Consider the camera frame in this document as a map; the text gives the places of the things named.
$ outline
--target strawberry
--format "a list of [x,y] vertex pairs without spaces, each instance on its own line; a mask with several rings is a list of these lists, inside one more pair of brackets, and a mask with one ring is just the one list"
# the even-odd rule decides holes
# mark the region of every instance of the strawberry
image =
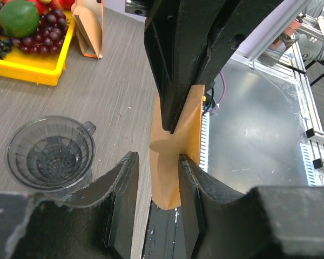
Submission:
[[43,14],[43,11],[44,11],[43,5],[38,0],[26,0],[26,1],[35,4],[35,6],[37,8],[37,11],[38,11],[38,14],[40,16]]
[[49,7],[52,10],[54,10],[54,9],[64,10],[64,2],[63,2],[63,0],[52,0],[49,4]]

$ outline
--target gray table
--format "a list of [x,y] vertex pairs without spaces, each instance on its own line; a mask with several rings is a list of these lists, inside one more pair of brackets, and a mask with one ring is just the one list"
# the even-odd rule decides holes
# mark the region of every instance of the gray table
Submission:
[[[227,93],[210,117],[208,172],[244,193],[259,185],[307,186],[295,85],[235,60],[223,73]],[[218,100],[220,77],[215,83]]]

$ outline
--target wire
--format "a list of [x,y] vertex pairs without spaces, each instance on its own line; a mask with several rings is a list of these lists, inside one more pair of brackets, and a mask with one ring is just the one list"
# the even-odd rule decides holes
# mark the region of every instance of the wire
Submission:
[[223,93],[222,93],[222,96],[219,99],[218,103],[209,111],[209,113],[216,111],[220,107],[220,104],[222,103],[222,101],[226,95],[226,92],[227,92],[227,84],[226,84],[225,76],[223,75],[222,71],[220,72],[220,76],[221,76],[222,83],[223,83]]
[[210,98],[210,101],[209,101],[209,103],[207,104],[205,110],[204,110],[203,113],[201,114],[202,116],[204,116],[204,114],[207,113],[207,111],[210,109],[213,100],[214,100],[214,88],[211,88],[211,98]]

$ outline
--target cup handle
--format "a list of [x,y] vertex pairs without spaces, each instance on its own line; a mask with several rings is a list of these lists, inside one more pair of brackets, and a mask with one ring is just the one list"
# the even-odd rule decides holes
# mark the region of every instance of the cup handle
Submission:
[[87,121],[83,125],[91,135],[96,131],[96,126],[91,121]]

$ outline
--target wood grain tabletop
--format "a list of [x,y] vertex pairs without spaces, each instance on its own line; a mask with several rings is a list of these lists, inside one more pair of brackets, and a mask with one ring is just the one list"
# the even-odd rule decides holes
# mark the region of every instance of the wood grain tabletop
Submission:
[[0,190],[25,190],[6,170],[5,148],[20,126],[45,115],[63,115],[97,126],[94,179],[128,151],[140,157],[131,258],[140,258],[151,200],[149,137],[155,83],[143,44],[144,24],[105,10],[104,56],[83,57],[76,39],[56,87],[0,77]]

